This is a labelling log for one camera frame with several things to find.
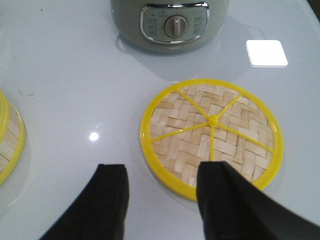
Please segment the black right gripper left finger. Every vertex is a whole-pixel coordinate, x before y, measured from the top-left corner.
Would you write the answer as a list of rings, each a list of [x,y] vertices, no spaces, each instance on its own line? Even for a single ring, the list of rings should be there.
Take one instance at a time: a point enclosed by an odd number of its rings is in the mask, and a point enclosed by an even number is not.
[[[129,204],[123,164],[99,164],[82,192],[43,240],[122,240]]]

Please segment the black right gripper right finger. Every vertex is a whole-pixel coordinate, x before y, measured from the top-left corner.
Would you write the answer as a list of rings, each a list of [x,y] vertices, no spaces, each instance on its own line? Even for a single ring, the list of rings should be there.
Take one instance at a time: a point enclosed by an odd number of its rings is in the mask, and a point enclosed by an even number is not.
[[[207,240],[318,240],[320,228],[258,190],[225,161],[201,162],[196,197]]]

